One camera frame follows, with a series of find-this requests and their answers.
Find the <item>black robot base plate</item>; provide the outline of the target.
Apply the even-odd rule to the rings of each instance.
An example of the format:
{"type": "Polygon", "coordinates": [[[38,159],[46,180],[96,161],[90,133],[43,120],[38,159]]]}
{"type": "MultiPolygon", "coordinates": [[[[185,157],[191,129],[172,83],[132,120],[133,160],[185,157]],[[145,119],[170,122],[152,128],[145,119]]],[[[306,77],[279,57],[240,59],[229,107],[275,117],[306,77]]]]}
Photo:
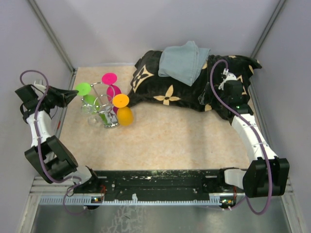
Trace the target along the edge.
{"type": "Polygon", "coordinates": [[[240,188],[225,184],[220,169],[96,170],[96,177],[74,189],[75,194],[99,194],[106,201],[200,201],[212,194],[231,196],[240,188]]]}

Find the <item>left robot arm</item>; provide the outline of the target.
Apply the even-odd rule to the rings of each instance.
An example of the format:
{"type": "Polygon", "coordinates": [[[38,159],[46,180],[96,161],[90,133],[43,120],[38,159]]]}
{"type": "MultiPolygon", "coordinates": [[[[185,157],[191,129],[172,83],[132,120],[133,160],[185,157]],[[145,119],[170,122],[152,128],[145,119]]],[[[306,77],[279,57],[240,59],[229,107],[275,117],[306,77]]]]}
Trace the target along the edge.
{"type": "Polygon", "coordinates": [[[20,111],[32,134],[31,147],[24,154],[38,174],[49,184],[71,180],[92,193],[98,191],[101,180],[96,173],[87,166],[79,166],[52,129],[51,109],[67,107],[78,92],[49,86],[39,97],[34,85],[28,84],[15,93],[22,100],[20,111]]]}

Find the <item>green wine glass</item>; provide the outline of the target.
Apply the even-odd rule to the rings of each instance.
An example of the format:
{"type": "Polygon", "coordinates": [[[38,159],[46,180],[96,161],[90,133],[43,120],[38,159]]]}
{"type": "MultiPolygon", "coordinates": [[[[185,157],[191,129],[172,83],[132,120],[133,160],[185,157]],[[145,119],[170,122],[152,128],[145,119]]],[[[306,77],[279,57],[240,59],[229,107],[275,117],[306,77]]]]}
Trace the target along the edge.
{"type": "Polygon", "coordinates": [[[76,85],[75,90],[79,91],[78,96],[81,97],[82,106],[84,104],[89,104],[95,108],[97,113],[102,119],[101,124],[106,124],[107,119],[103,113],[100,113],[102,111],[102,101],[97,92],[94,89],[94,86],[89,83],[80,83],[76,85]]]}

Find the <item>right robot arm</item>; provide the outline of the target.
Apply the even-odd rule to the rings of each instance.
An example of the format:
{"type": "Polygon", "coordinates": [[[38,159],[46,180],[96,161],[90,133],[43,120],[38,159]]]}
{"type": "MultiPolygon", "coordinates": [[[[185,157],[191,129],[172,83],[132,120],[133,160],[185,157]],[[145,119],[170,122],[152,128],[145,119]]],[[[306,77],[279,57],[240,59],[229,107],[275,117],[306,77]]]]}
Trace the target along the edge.
{"type": "Polygon", "coordinates": [[[220,84],[207,82],[201,103],[208,103],[220,116],[230,122],[242,140],[250,161],[248,169],[224,168],[217,180],[218,188],[228,192],[242,189],[248,198],[282,196],[285,193],[290,164],[279,158],[260,132],[255,116],[248,105],[249,96],[240,80],[220,84]]]}

